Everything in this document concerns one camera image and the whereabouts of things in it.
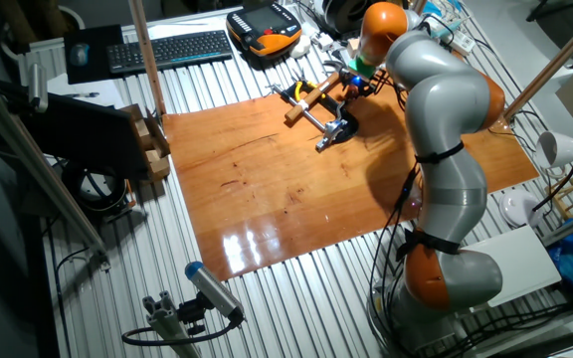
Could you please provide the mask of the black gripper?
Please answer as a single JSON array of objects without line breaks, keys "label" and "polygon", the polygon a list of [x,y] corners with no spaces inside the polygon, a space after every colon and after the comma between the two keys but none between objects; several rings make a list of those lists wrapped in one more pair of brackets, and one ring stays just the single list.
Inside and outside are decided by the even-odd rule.
[{"label": "black gripper", "polygon": [[367,97],[377,94],[385,85],[385,77],[379,71],[371,78],[366,78],[353,71],[343,71],[343,89],[346,97]]}]

